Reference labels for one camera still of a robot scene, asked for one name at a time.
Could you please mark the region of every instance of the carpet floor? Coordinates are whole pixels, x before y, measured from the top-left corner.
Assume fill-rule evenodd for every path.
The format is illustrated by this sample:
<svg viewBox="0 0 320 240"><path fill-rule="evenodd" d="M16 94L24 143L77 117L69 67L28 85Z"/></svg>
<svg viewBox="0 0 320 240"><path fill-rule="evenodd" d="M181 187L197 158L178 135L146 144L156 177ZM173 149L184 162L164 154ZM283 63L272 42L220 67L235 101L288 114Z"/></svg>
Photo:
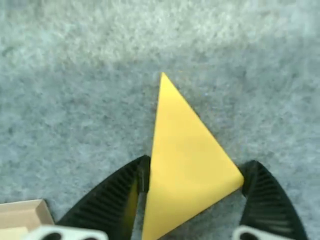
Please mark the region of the carpet floor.
<svg viewBox="0 0 320 240"><path fill-rule="evenodd" d="M320 239L319 12L318 0L0 0L0 203L44 198L58 220L150 155L166 72ZM162 239L230 239L244 205L237 191ZM140 209L132 239L141 226Z"/></svg>

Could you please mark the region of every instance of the yellow triangle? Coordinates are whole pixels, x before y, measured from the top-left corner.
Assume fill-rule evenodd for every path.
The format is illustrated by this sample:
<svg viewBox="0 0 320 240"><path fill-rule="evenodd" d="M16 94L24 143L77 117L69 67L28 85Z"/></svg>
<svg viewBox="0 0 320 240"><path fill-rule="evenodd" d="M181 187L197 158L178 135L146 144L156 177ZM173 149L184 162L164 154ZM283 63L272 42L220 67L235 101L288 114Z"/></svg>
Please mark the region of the yellow triangle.
<svg viewBox="0 0 320 240"><path fill-rule="evenodd" d="M159 239L243 182L238 168L162 73L142 240Z"/></svg>

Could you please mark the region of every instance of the cardboard box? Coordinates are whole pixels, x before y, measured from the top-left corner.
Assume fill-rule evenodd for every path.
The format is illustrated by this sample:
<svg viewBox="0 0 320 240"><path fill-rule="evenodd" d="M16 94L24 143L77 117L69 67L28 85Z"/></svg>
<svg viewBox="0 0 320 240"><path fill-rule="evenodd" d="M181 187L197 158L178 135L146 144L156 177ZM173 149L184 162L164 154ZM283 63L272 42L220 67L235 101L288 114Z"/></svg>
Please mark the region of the cardboard box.
<svg viewBox="0 0 320 240"><path fill-rule="evenodd" d="M44 200L0 204L0 240L20 240L40 225L53 225Z"/></svg>

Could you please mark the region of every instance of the triangular block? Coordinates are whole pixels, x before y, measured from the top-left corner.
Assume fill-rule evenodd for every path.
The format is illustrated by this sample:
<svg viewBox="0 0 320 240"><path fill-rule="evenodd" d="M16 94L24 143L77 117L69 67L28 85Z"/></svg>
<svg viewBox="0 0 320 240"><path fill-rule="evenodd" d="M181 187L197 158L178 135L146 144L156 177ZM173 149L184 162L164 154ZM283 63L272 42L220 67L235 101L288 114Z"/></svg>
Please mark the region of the triangular block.
<svg viewBox="0 0 320 240"><path fill-rule="evenodd" d="M159 239L244 182L238 168L164 73L150 171L142 240Z"/></svg>

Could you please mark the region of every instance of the yellow foam block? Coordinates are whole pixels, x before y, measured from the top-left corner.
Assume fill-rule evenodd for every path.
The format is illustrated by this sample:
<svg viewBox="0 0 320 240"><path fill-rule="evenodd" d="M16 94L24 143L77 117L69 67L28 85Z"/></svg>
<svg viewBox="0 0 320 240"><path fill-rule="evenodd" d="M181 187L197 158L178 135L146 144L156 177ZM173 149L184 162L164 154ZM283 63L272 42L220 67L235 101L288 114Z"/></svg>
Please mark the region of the yellow foam block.
<svg viewBox="0 0 320 240"><path fill-rule="evenodd" d="M143 240L159 239L244 182L238 168L164 73L150 167Z"/></svg>

